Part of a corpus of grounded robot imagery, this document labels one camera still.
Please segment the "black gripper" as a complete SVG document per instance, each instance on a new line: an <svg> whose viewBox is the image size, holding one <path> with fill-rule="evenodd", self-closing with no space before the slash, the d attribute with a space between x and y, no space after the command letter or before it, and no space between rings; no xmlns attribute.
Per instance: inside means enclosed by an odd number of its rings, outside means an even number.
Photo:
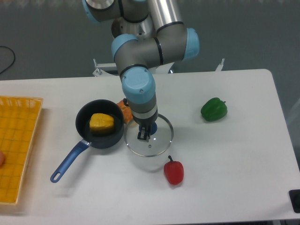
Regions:
<svg viewBox="0 0 300 225"><path fill-rule="evenodd" d="M157 129L157 118L157 113L153 114L151 117L147 116L146 118L139 118L134 115L134 121L139 125L139 132L137 135L137 139L139 141L149 141L151 136L151 130Z"/></svg>

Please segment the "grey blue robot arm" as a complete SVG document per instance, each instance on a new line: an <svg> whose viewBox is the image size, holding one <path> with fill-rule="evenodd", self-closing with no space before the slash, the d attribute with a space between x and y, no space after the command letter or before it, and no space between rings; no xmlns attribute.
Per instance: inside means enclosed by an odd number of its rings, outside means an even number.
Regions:
<svg viewBox="0 0 300 225"><path fill-rule="evenodd" d="M82 4L92 21L120 22L120 32L114 34L111 45L112 57L140 127L137 139L148 141L158 117L150 69L196 57L198 34L185 26L175 0L85 0Z"/></svg>

